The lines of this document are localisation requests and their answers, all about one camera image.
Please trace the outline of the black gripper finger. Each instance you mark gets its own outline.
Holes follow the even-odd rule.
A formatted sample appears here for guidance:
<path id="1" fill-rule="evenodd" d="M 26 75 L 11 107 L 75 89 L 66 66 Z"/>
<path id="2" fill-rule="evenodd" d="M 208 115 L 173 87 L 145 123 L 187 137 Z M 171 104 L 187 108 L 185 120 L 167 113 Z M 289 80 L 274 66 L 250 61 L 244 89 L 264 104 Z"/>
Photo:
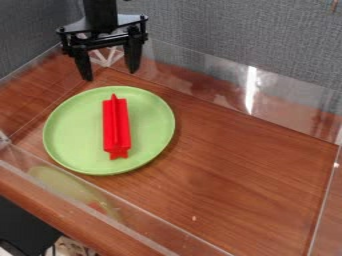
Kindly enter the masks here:
<path id="1" fill-rule="evenodd" d="M 125 61 L 130 73 L 135 73 L 141 67 L 143 40 L 142 36 L 137 35 L 129 38 L 125 48 Z"/>
<path id="2" fill-rule="evenodd" d="M 94 80 L 93 66 L 91 66 L 87 48 L 85 46 L 77 46 L 74 48 L 74 58 L 75 58 L 75 63 L 77 63 L 82 78 L 86 81 L 93 81 Z"/>

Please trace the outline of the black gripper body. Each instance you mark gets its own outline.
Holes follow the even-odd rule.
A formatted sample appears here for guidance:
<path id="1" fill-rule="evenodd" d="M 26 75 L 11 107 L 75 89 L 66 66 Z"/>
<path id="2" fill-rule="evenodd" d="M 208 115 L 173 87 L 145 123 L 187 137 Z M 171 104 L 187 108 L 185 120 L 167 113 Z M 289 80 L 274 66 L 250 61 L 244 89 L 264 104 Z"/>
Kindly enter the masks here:
<path id="1" fill-rule="evenodd" d="M 118 25 L 114 28 L 95 28 L 83 17 L 75 23 L 57 29 L 63 53 L 75 57 L 79 48 L 90 51 L 119 45 L 125 49 L 141 52 L 149 39 L 147 21 L 147 15 L 119 14 Z"/>

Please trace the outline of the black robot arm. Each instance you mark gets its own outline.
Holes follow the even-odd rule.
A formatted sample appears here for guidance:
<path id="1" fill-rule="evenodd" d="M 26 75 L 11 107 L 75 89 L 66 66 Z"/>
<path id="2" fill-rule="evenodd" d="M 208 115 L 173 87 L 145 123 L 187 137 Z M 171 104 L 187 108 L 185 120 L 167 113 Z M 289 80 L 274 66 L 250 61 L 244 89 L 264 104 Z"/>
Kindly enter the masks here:
<path id="1" fill-rule="evenodd" d="M 143 14 L 119 14 L 117 0 L 83 0 L 85 17 L 57 29 L 63 53 L 74 58 L 86 81 L 94 80 L 89 52 L 122 46 L 129 71 L 141 67 L 143 44 L 149 40 Z"/>

